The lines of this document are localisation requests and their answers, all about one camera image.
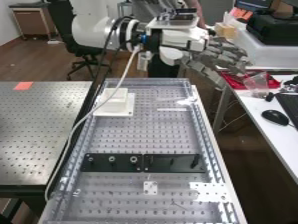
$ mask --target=red object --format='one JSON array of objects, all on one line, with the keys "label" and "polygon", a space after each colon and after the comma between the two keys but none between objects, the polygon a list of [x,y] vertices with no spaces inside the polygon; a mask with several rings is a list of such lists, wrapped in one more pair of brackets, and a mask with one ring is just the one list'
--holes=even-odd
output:
[{"label": "red object", "polygon": [[27,90],[31,86],[33,82],[18,82],[13,90]]},{"label": "red object", "polygon": [[[235,75],[231,75],[228,72],[220,72],[220,76],[222,78],[226,80],[226,82],[228,83],[228,85],[231,86],[232,89],[242,89],[244,90],[244,84],[243,84],[243,80],[248,77],[251,77],[254,74],[260,73],[262,71],[252,71],[248,72],[248,74],[246,74],[243,77],[238,77]],[[267,86],[268,89],[278,89],[280,87],[280,83],[271,77],[271,75],[268,73],[266,73],[267,76]]]}]

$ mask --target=monitor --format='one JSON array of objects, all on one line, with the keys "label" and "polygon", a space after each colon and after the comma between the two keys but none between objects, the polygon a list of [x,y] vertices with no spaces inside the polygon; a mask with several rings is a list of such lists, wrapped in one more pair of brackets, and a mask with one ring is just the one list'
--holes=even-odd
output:
[{"label": "monitor", "polygon": [[271,7],[272,1],[274,0],[235,0],[235,7],[248,11],[268,9]]}]

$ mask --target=black cable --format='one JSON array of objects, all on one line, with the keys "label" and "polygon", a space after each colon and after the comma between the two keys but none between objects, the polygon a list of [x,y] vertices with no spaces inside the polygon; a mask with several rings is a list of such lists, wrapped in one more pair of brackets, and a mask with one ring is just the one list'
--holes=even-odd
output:
[{"label": "black cable", "polygon": [[[106,48],[107,48],[107,44],[109,44],[109,41],[110,41],[110,37],[111,37],[111,34],[113,32],[117,30],[118,28],[118,25],[119,23],[125,20],[125,19],[133,19],[130,16],[123,16],[121,18],[118,18],[110,28],[110,31],[109,31],[109,34],[107,34],[107,37],[106,37],[106,40],[105,40],[105,45],[103,45],[103,48],[102,48],[102,52],[101,52],[101,56],[99,56],[99,63],[98,63],[98,67],[97,67],[97,71],[95,71],[95,76],[94,76],[94,79],[93,79],[93,82],[91,82],[91,85],[90,85],[90,89],[87,91],[87,94],[86,94],[86,98],[85,98],[85,101],[83,101],[83,104],[82,104],[82,107],[81,107],[81,110],[78,112],[78,115],[77,115],[77,118],[75,118],[75,121],[74,121],[74,124],[73,124],[73,127],[74,125],[77,124],[77,122],[81,120],[81,118],[85,116],[85,114],[90,111],[91,107],[93,107],[93,104],[94,104],[94,100],[95,100],[95,97],[98,95],[98,93],[101,92],[101,89],[102,89],[102,84],[103,84],[103,81],[105,81],[105,78],[107,76],[107,74],[105,74],[105,77],[98,85],[98,87],[95,88],[95,81],[97,81],[97,77],[98,77],[98,74],[99,74],[99,70],[101,70],[101,67],[102,67],[102,62],[103,62],[103,58],[105,58],[105,53],[106,53]],[[69,158],[70,156],[70,153],[71,153],[71,149],[74,148],[75,146],[75,143],[77,143],[77,140],[78,140],[78,137],[79,137],[79,133],[81,133],[81,130],[82,130],[82,127],[83,127],[83,124],[85,122],[82,122],[82,124],[79,125],[79,127],[77,128],[74,134],[73,134],[73,138],[70,140],[70,147],[69,147],[69,150],[67,150],[67,155],[65,156],[65,158]],[[65,163],[66,163],[67,159],[63,160],[62,162],[62,165],[61,167],[63,167]],[[57,173],[55,175],[55,178],[54,180],[51,181],[51,186],[50,186],[50,189],[49,189],[49,192],[47,194],[50,195],[50,192],[53,190],[53,187],[55,186],[55,183],[57,183],[57,178],[59,177],[61,175],[61,171],[62,169],[59,170],[59,172]]]},{"label": "black cable", "polygon": [[118,55],[119,50],[123,48],[123,45],[127,44],[127,43],[130,43],[130,42],[131,42],[131,40],[126,40],[126,41],[118,46],[117,50],[114,51],[114,54],[113,54],[113,57],[111,57],[111,60],[110,60],[110,63],[109,63],[109,68],[110,68],[110,69],[106,71],[102,80],[106,79],[106,76],[109,75],[109,73],[110,73],[110,71],[111,71],[113,64],[114,64],[114,61],[115,61],[115,58],[117,58],[117,55]]},{"label": "black cable", "polygon": [[109,44],[109,41],[110,41],[110,37],[111,37],[111,34],[113,32],[117,30],[118,28],[118,25],[119,23],[125,20],[125,19],[133,19],[130,16],[123,16],[121,18],[118,18],[110,28],[110,31],[109,31],[109,34],[107,34],[107,37],[105,39],[105,45],[103,45],[103,48],[102,48],[102,52],[101,52],[101,56],[99,56],[99,63],[98,63],[98,68],[97,68],[97,71],[95,71],[95,76],[94,76],[94,81],[98,77],[98,74],[99,74],[99,70],[101,70],[101,64],[103,62],[103,58],[105,58],[105,53],[106,53],[106,48],[107,48],[107,44]]}]

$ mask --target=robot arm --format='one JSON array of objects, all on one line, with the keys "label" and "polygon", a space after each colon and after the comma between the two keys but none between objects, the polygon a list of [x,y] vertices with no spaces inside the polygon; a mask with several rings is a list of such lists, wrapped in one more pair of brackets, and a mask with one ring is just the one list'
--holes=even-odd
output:
[{"label": "robot arm", "polygon": [[[70,0],[70,3],[75,14],[71,25],[75,42],[102,48],[114,23],[107,17],[105,0]],[[211,38],[207,31],[196,27],[198,19],[195,9],[183,7],[164,10],[145,28],[138,20],[125,19],[113,32],[107,48],[117,49],[121,46],[131,52],[133,46],[141,45],[145,51],[158,53],[168,65],[187,55],[191,64],[199,64],[199,70],[203,67],[215,70],[218,65],[234,74],[243,73],[240,57],[246,53],[223,38]]]}]

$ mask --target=bolt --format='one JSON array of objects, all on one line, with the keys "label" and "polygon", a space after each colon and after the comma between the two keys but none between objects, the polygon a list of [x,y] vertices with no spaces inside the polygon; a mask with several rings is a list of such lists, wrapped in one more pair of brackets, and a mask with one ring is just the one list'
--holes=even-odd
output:
[{"label": "bolt", "polygon": [[110,156],[110,157],[109,157],[109,162],[110,162],[110,163],[114,163],[114,161],[115,161],[114,156]]},{"label": "bolt", "polygon": [[130,163],[131,163],[131,164],[135,164],[135,163],[137,163],[137,157],[135,157],[135,156],[131,156],[131,157],[130,157]]}]

